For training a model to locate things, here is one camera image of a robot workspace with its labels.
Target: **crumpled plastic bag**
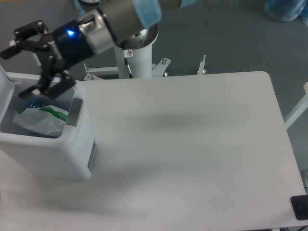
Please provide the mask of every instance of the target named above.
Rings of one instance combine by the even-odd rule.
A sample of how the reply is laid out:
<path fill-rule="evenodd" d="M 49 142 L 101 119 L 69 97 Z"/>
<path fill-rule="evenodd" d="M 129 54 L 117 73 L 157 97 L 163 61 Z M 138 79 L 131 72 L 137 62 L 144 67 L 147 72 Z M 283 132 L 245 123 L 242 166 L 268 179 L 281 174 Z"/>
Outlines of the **crumpled plastic bag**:
<path fill-rule="evenodd" d="M 62 135 L 68 112 L 49 105 L 39 109 L 26 108 L 21 114 L 14 113 L 13 122 L 34 133 L 58 138 Z"/>

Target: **silver metal part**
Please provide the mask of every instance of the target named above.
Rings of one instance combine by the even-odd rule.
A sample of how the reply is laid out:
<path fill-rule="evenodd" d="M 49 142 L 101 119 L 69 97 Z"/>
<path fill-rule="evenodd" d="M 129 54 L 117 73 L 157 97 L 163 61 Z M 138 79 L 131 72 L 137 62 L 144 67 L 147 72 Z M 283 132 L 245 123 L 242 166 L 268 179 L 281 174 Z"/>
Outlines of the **silver metal part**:
<path fill-rule="evenodd" d="M 83 64 L 85 67 L 86 75 L 89 75 L 90 80 L 94 80 L 93 75 L 89 72 L 89 69 L 86 64 Z"/>
<path fill-rule="evenodd" d="M 129 39 L 117 44 L 116 46 L 125 50 L 141 49 L 151 44 L 158 36 L 158 25 L 151 26 L 148 30 L 142 30 Z"/>
<path fill-rule="evenodd" d="M 206 59 L 206 55 L 203 56 L 203 60 L 200 62 L 197 75 L 205 75 L 207 73 L 207 70 L 205 69 L 205 59 Z"/>
<path fill-rule="evenodd" d="M 100 0 L 80 0 L 82 3 L 85 4 L 99 4 Z"/>
<path fill-rule="evenodd" d="M 110 32 L 103 21 L 101 14 L 97 10 L 90 11 L 85 16 L 80 17 L 79 20 L 82 20 L 84 17 L 87 17 L 89 14 L 93 14 L 95 17 L 95 22 L 90 22 L 87 24 L 82 24 L 79 26 L 80 31 L 86 37 L 89 45 L 92 50 L 99 54 L 108 48 L 115 45 Z"/>

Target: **white table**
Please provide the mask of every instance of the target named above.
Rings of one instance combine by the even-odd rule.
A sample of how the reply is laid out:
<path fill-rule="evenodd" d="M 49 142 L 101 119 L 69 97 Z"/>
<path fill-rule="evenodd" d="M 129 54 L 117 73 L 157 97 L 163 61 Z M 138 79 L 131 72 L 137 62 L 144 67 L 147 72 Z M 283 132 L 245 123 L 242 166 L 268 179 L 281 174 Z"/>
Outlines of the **white table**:
<path fill-rule="evenodd" d="M 99 147 L 88 181 L 0 153 L 0 231 L 239 231 L 307 225 L 263 72 L 85 82 Z"/>

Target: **black object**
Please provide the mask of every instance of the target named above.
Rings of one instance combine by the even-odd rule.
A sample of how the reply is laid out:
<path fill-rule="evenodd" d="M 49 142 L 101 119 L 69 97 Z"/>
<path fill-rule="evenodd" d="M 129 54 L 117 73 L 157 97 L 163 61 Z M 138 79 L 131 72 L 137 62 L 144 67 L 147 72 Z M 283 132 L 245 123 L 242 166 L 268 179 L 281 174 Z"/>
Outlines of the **black object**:
<path fill-rule="evenodd" d="M 303 226 L 302 228 L 298 229 L 297 231 L 302 231 L 302 230 L 304 230 L 304 229 L 307 228 L 307 227 L 308 227 L 308 225 Z"/>
<path fill-rule="evenodd" d="M 295 217 L 298 220 L 308 220 L 308 195 L 291 197 Z"/>
<path fill-rule="evenodd" d="M 19 97 L 28 98 L 35 90 L 39 90 L 42 95 L 54 99 L 75 85 L 75 80 L 67 70 L 95 55 L 79 30 L 79 25 L 92 21 L 95 21 L 95 17 L 90 14 L 82 21 L 73 20 L 49 34 L 45 24 L 38 20 L 14 31 L 14 45 L 0 52 L 0 57 L 9 59 L 22 50 L 31 51 L 37 56 L 42 69 L 39 82 L 19 93 Z M 38 42 L 28 40 L 35 35 L 41 35 Z M 58 73 L 61 74 L 60 82 L 50 87 Z"/>

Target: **metal bracket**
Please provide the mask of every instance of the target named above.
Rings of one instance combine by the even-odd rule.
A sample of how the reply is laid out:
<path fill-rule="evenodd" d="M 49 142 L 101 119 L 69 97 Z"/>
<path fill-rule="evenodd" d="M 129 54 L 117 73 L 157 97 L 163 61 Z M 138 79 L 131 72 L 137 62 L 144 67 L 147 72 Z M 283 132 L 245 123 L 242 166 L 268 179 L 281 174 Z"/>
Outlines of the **metal bracket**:
<path fill-rule="evenodd" d="M 308 83 L 304 85 L 306 94 L 292 109 L 292 111 L 284 119 L 287 129 L 306 111 L 308 108 Z"/>
<path fill-rule="evenodd" d="M 199 76 L 205 75 L 207 72 L 207 70 L 205 69 L 205 59 L 206 59 L 206 55 L 203 56 L 203 60 L 200 62 L 199 69 L 197 72 L 197 75 Z"/>
<path fill-rule="evenodd" d="M 165 76 L 166 69 L 170 65 L 171 60 L 168 58 L 163 58 L 159 64 L 152 70 L 152 77 L 162 77 Z"/>
<path fill-rule="evenodd" d="M 163 58 L 159 64 L 153 64 L 152 65 L 152 77 L 168 76 L 166 69 L 170 65 L 170 63 L 171 63 L 170 59 Z M 97 76 L 111 76 L 111 75 L 119 74 L 119 70 L 117 66 L 89 68 L 89 69 L 86 64 L 84 64 L 84 66 L 85 66 L 85 72 L 86 72 L 86 76 L 84 77 L 85 81 L 103 80 L 102 78 L 99 78 Z"/>

